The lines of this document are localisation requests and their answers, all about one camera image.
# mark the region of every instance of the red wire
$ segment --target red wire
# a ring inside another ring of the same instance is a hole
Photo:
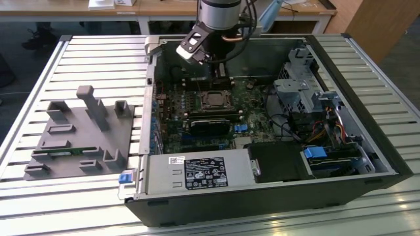
[[[316,124],[319,124],[319,123],[322,123],[323,121],[318,121],[318,122],[315,122],[314,123],[314,126],[312,126],[312,135],[315,134],[315,126],[316,126]]]

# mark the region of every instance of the blue latch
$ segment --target blue latch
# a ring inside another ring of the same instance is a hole
[[[242,124],[242,125],[235,125],[234,126],[235,132],[243,132],[248,130],[248,125],[247,124]]]
[[[326,158],[327,153],[323,147],[308,147],[303,151],[307,158]]]
[[[119,183],[132,183],[132,174],[122,173],[119,177]]]
[[[248,130],[248,125],[247,124],[242,124],[242,131]]]

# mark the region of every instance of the blue tab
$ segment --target blue tab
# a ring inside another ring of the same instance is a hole
[[[132,174],[120,174],[119,183],[132,183]]]
[[[248,125],[247,125],[247,124],[243,124],[243,125],[242,125],[242,131],[246,131],[246,130],[248,130]]]
[[[307,158],[326,158],[327,153],[323,147],[308,147],[303,151]]]

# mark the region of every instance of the warning label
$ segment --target warning label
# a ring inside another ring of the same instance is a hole
[[[188,190],[228,186],[223,157],[184,160]]]

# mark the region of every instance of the barcode sticker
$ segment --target barcode sticker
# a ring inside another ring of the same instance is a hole
[[[170,165],[184,164],[184,160],[186,160],[184,156],[171,156],[170,157]]]

